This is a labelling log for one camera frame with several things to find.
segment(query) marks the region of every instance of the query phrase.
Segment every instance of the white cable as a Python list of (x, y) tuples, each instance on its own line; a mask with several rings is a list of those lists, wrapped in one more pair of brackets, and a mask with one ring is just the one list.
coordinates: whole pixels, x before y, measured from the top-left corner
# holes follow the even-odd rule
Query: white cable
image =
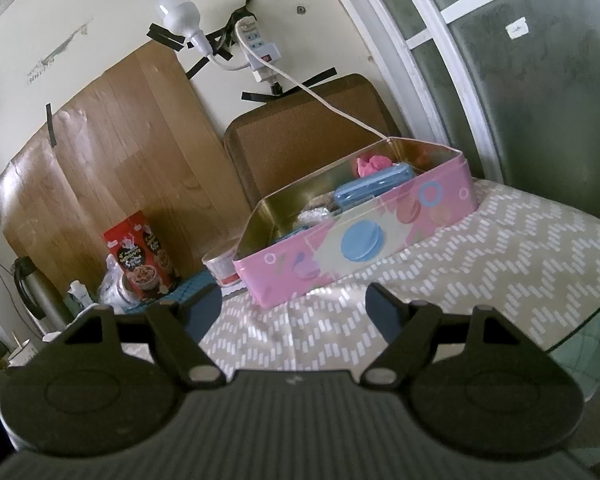
[(320, 101), (323, 105), (325, 105), (332, 112), (334, 112), (334, 113), (336, 113), (336, 114), (338, 114), (338, 115), (340, 115), (340, 116), (348, 119), (349, 121), (352, 121), (352, 122), (356, 123), (358, 126), (361, 126), (365, 130), (369, 130), (370, 132), (372, 132), (373, 134), (376, 134), (381, 139), (386, 139), (386, 135), (385, 134), (381, 134), (378, 130), (376, 130), (375, 128), (372, 128), (368, 124), (365, 124), (362, 121), (356, 119), (355, 117), (352, 117), (349, 114), (346, 114), (346, 113), (344, 113), (341, 110), (338, 110), (336, 107), (330, 105), (327, 101), (325, 101), (323, 98), (321, 98), (317, 93), (315, 93), (311, 89), (307, 88), (302, 83), (299, 83), (298, 81), (296, 81), (295, 79), (293, 79), (289, 74), (283, 72), (279, 68), (276, 68), (273, 64), (269, 63), (268, 61), (264, 61), (264, 59), (261, 59), (258, 56), (258, 54), (256, 54), (253, 51), (253, 49), (244, 40), (244, 38), (242, 36), (242, 31), (238, 28), (239, 23), (240, 22), (236, 23), (236, 25), (235, 25), (235, 37), (238, 38), (238, 41), (240, 41), (240, 44), (247, 50), (247, 52), (249, 54), (251, 54), (253, 57), (255, 57), (257, 60), (259, 60), (264, 66), (272, 69), (274, 72), (278, 72), (282, 77), (284, 77), (286, 79), (289, 79), (289, 81), (291, 81), (293, 84), (295, 84), (296, 86), (300, 87), (302, 90), (304, 90), (305, 92), (307, 92), (309, 95), (311, 95), (314, 98), (318, 99), (318, 101)]
[(231, 65), (225, 65), (224, 63), (220, 63), (213, 54), (211, 54), (210, 56), (207, 56), (209, 61), (215, 63), (216, 65), (218, 65), (222, 70), (228, 70), (229, 72), (234, 72), (235, 70), (242, 70), (243, 68), (247, 68), (249, 66), (249, 62), (245, 63), (244, 65), (238, 65), (238, 66), (231, 66)]

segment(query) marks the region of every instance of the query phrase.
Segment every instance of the white wall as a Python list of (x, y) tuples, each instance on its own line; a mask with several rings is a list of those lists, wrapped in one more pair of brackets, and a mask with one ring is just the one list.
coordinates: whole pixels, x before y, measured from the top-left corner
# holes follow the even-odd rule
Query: white wall
[[(0, 173), (45, 122), (45, 105), (57, 110), (104, 70), (142, 45), (148, 25), (156, 20), (155, 0), (16, 0), (0, 17)], [(203, 30), (226, 22), (244, 0), (194, 0)], [(296, 14), (296, 6), (307, 12)], [(337, 0), (254, 0), (251, 9), (261, 31), (276, 41), (280, 67), (299, 80), (335, 66), (338, 73), (361, 73), (371, 80), (404, 129), (395, 103), (362, 39)], [(29, 82), (29, 74), (74, 31), (78, 32), (53, 63)], [(189, 69), (197, 60), (183, 50), (180, 61)], [(256, 105), (240, 101), (243, 90), (267, 92), (247, 71), (222, 72), (205, 67), (193, 85), (218, 134), (241, 113)], [(0, 231), (0, 260), (10, 264), (13, 251)], [(10, 332), (23, 331), (0, 282), (0, 323)]]

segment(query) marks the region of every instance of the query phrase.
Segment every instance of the white sticker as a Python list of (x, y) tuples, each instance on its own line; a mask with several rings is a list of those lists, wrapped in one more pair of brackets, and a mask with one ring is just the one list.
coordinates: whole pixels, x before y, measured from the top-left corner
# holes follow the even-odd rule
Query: white sticker
[(509, 37), (512, 40), (519, 38), (520, 36), (524, 36), (529, 33), (529, 27), (526, 24), (526, 18), (520, 18), (515, 22), (507, 25), (507, 32), (509, 33)]

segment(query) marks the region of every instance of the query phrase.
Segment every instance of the red snack package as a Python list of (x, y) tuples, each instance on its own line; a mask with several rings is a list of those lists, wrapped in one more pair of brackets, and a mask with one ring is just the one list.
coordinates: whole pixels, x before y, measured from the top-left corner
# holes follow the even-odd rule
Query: red snack package
[(178, 273), (142, 211), (112, 227), (102, 237), (142, 302), (161, 298), (176, 287)]

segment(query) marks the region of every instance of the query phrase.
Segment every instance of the pink box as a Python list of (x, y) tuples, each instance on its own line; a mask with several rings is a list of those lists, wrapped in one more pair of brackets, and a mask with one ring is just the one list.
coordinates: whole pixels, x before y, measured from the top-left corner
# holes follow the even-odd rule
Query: pink box
[[(270, 245), (292, 231), (308, 200), (354, 180), (356, 159), (368, 160), (373, 155), (408, 162), (418, 175), (333, 219)], [(462, 152), (414, 139), (383, 139), (262, 199), (238, 244), (235, 269), (258, 304), (271, 308), (416, 244), (477, 207)], [(342, 237), (362, 221), (380, 228), (374, 225), (381, 233), (382, 247), (368, 260), (351, 261), (342, 253)]]

